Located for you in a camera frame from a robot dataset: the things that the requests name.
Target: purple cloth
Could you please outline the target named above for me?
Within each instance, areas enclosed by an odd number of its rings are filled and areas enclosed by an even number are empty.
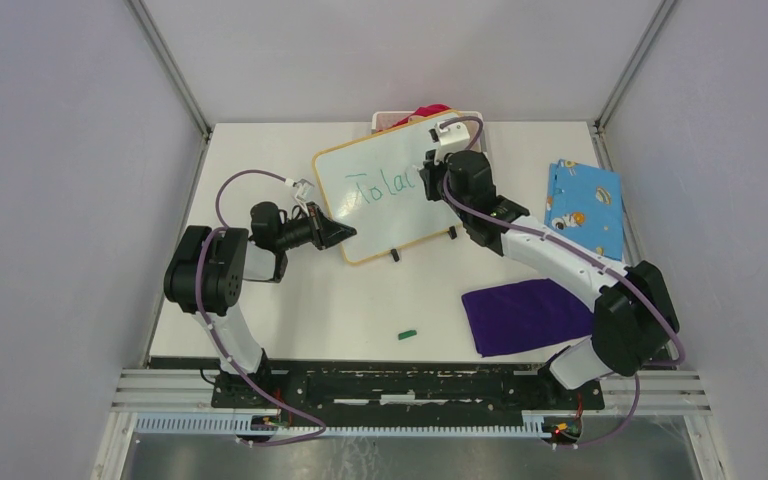
[[[528,280],[462,297],[482,357],[527,352],[593,333],[593,313],[551,280]]]

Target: white cable clip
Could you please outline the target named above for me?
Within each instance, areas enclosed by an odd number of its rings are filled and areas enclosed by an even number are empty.
[[[313,192],[313,184],[305,179],[301,179],[293,186],[296,187],[296,193],[293,194],[293,199],[304,212],[307,210],[307,202],[310,198],[310,194]]]
[[[608,262],[600,262],[600,263],[602,264],[602,266],[601,266],[601,267],[599,267],[599,268],[597,268],[597,271],[598,271],[600,274],[602,274],[602,275],[607,275],[607,274],[608,274],[608,270],[610,270],[610,269],[611,269],[611,268],[608,266]]]

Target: blue cloth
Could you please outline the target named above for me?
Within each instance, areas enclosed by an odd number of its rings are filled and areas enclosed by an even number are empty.
[[[563,159],[550,165],[545,223],[599,255],[622,260],[620,176]]]
[[[526,280],[461,297],[482,357],[527,352],[593,333],[593,314],[551,280]]]

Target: tabletop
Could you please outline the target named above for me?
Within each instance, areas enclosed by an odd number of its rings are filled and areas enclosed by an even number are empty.
[[[369,132],[364,122],[218,124],[187,225],[219,226],[216,192],[232,174],[258,168],[316,183],[314,154]],[[597,166],[585,122],[487,122],[484,135],[498,193],[541,220],[549,164],[563,158]],[[318,189],[311,199],[325,207]],[[249,209],[261,201],[289,210],[292,190],[271,178],[243,176],[225,190],[223,216],[248,228]],[[408,247],[400,262],[385,256],[352,266],[339,248],[291,250],[281,283],[243,285],[243,315],[271,358],[528,363],[544,362],[568,345],[487,358],[475,351],[461,295],[546,275],[478,247],[462,228],[458,233],[454,240],[440,235]],[[417,335],[398,339],[411,329]],[[216,357],[196,321],[165,300],[150,355]]]

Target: red object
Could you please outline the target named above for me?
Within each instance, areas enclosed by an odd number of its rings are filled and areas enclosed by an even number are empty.
[[[434,115],[440,112],[445,112],[446,110],[451,110],[451,109],[452,109],[451,107],[449,107],[448,105],[443,105],[442,103],[435,103],[433,105],[428,105],[426,107],[419,107],[416,109],[416,111],[414,111],[407,117],[399,120],[390,128],[398,127],[399,125],[404,125],[408,123],[408,120],[410,120],[410,117],[414,117],[414,116],[430,117],[431,115]]]

